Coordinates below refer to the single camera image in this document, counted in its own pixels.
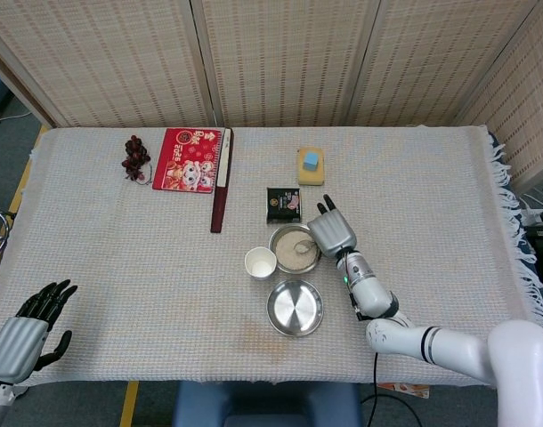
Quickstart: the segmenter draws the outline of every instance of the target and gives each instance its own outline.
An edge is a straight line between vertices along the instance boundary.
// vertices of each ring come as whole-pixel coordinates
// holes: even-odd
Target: table
[[[69,351],[29,383],[371,381],[365,326],[332,261],[304,275],[325,315],[301,339],[275,332],[265,313],[288,275],[258,282],[243,268],[244,253],[277,227],[265,224],[265,188],[296,185],[296,149],[306,145],[323,148],[326,183],[302,188],[304,222],[330,194],[416,324],[484,337],[508,318],[542,322],[485,128],[234,129],[220,235],[208,232],[210,196],[124,179],[128,137],[140,136],[155,164],[164,132],[59,129],[42,139],[0,269],[0,326],[50,281],[71,278],[79,290],[47,344],[70,328]],[[401,356],[381,357],[378,369],[384,382],[475,383]]]

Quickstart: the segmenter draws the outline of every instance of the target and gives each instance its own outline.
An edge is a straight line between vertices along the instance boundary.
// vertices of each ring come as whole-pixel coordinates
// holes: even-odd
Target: white paper cup
[[[259,246],[250,250],[244,258],[247,274],[258,280],[272,275],[278,265],[275,254],[267,247]]]

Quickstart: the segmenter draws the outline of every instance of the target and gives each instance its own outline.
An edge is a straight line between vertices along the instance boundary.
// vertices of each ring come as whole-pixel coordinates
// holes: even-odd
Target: black cable
[[[375,416],[375,411],[377,410],[377,403],[378,403],[378,398],[387,398],[387,399],[392,399],[392,400],[396,400],[400,403],[402,403],[409,411],[412,415],[414,415],[414,418],[416,418],[416,422],[417,422],[417,425],[418,427],[424,427],[424,425],[422,424],[422,421],[420,420],[420,417],[417,416],[416,414],[416,411],[414,410],[413,407],[411,407],[406,401],[396,397],[396,396],[393,396],[391,394],[385,394],[385,393],[378,393],[377,391],[377,362],[378,362],[378,353],[375,354],[375,366],[374,366],[374,369],[373,369],[373,381],[374,381],[374,387],[375,387],[375,392],[374,394],[368,396],[367,398],[361,400],[361,405],[365,402],[368,402],[369,400],[372,400],[374,399],[375,400],[375,403],[373,404],[372,406],[372,411],[370,411],[370,418],[369,418],[369,423],[367,424],[367,427],[370,427],[370,425],[372,424],[372,420]]]

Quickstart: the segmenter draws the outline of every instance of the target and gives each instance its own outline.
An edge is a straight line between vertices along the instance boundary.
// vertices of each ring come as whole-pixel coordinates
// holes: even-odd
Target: stainless steel bowl
[[[288,234],[291,231],[303,231],[304,233],[307,233],[309,236],[311,235],[311,232],[309,231],[309,228],[307,226],[303,225],[303,224],[286,224],[286,225],[284,225],[282,227],[279,227],[271,235],[270,246],[269,246],[270,250],[276,255],[276,257],[278,255],[275,253],[275,248],[276,248],[276,245],[278,244],[278,240],[280,240],[280,238],[282,238],[283,236],[285,236],[286,234]],[[280,262],[279,258],[278,258],[278,267],[279,267],[279,269],[281,271],[285,271],[286,273],[303,274],[303,273],[306,273],[307,271],[313,270],[315,268],[315,266],[319,263],[320,258],[321,258],[321,250],[319,250],[319,248],[317,248],[317,256],[315,257],[315,261],[313,261],[313,263],[311,265],[308,265],[304,269],[301,269],[301,270],[289,269],[289,268],[285,267]]]
[[[268,319],[282,334],[304,336],[323,319],[323,300],[317,289],[303,280],[284,280],[268,297]]]

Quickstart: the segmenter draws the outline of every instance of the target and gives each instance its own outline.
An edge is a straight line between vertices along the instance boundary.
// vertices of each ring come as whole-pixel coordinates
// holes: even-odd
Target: black snack package
[[[268,188],[267,222],[301,222],[299,189]]]

